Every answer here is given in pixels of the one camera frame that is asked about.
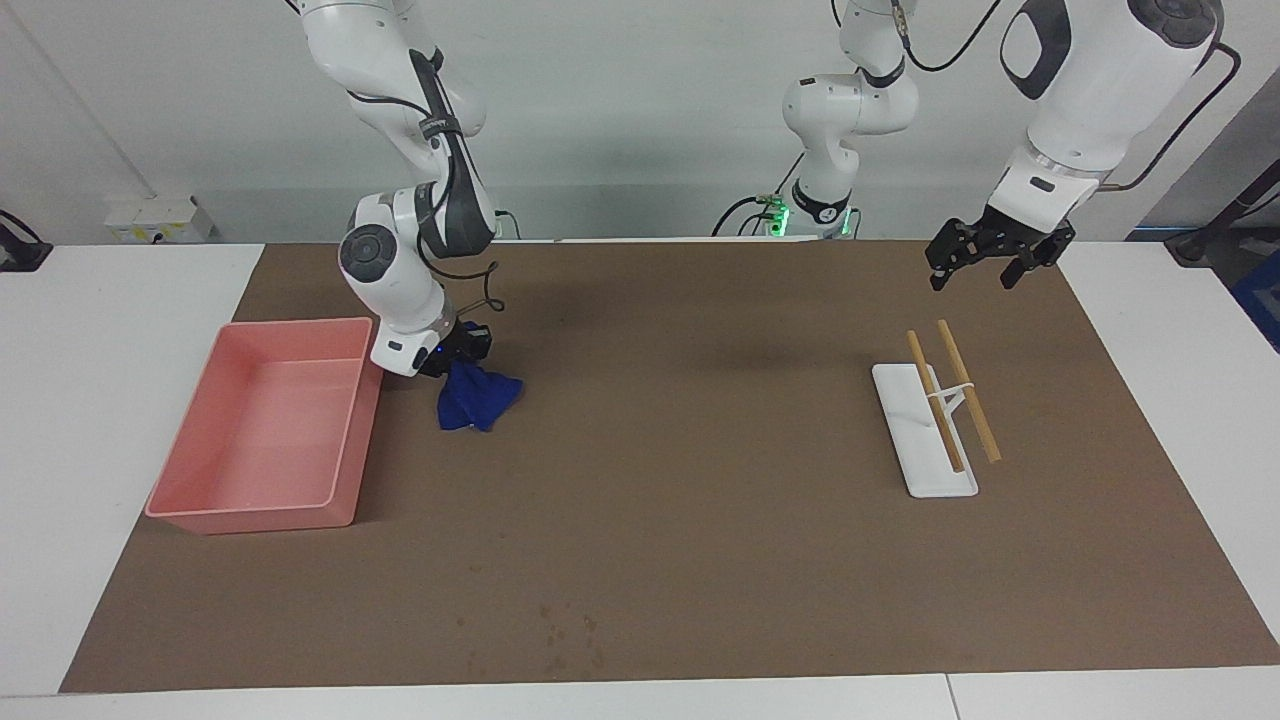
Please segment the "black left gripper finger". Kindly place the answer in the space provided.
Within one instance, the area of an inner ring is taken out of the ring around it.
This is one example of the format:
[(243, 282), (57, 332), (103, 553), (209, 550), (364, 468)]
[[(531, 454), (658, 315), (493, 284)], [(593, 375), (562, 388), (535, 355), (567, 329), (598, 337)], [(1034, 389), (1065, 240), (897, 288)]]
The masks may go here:
[(1075, 237), (1074, 228), (1057, 228), (1032, 243), (1018, 241), (1012, 260), (1002, 272), (1002, 287), (1012, 290), (1024, 275), (1039, 268), (1056, 266)]
[(934, 234), (925, 247), (933, 291), (942, 291), (957, 270), (980, 260), (975, 236), (975, 227), (965, 222), (946, 222)]

